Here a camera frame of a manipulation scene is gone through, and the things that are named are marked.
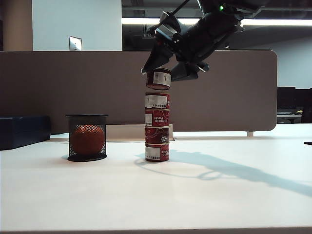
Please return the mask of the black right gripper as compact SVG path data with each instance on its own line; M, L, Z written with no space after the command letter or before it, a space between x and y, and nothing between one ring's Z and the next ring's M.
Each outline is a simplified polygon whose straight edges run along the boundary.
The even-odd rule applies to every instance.
M210 56L229 36L242 29L242 12L237 9L214 9L181 33L173 36L173 45L154 43L141 68L144 75L169 62L175 53L178 64L171 70L171 82L198 79L198 72L207 72L204 59Z

